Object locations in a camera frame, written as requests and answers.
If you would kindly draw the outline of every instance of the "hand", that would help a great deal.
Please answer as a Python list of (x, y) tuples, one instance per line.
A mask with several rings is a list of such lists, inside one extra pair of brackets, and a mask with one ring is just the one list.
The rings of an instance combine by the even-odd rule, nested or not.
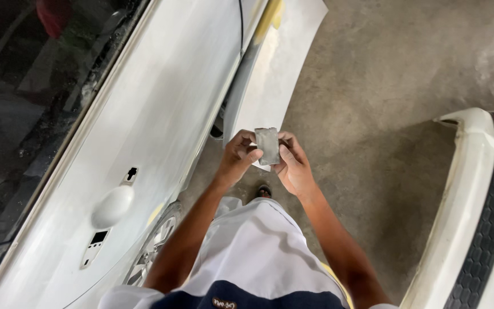
[(283, 186), (291, 194), (296, 196), (310, 193), (316, 182), (312, 176), (312, 170), (308, 158), (296, 136), (292, 133), (281, 131), (278, 133), (280, 162), (272, 165)]
[(262, 150), (257, 149), (256, 146), (250, 146), (251, 142), (256, 142), (255, 133), (247, 130), (239, 131), (230, 140), (224, 148), (214, 181), (230, 187), (243, 177), (251, 164), (262, 157)]

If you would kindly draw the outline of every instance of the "person's left hand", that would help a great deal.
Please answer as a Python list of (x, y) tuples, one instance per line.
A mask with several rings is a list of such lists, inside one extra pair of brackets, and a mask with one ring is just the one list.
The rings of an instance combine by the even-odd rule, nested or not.
[(232, 186), (243, 177), (251, 164), (262, 157), (262, 150), (250, 146), (251, 142), (256, 142), (255, 133), (247, 130), (239, 131), (230, 140), (215, 174), (217, 183), (226, 187)]

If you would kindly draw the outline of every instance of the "detached bumper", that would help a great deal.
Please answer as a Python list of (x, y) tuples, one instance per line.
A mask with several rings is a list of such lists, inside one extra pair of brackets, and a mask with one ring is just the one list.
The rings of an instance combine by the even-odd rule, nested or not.
[(457, 127), (443, 199), (401, 308), (494, 308), (494, 113), (435, 121)]

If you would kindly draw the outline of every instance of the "wheel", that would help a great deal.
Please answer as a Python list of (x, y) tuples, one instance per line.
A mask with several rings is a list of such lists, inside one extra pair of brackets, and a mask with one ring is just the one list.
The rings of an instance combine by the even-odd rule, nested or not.
[(142, 286), (159, 250), (169, 239), (180, 221), (182, 221), (182, 204), (180, 201), (175, 201), (169, 204), (161, 214), (154, 229), (142, 245), (141, 252), (135, 259), (135, 263), (129, 270), (123, 284)]

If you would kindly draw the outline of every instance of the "black textured bumper trim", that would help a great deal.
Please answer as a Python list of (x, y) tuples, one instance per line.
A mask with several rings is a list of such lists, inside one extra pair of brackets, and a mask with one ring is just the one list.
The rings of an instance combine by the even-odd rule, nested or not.
[(444, 309), (475, 309), (494, 263), (494, 169), (470, 249)]

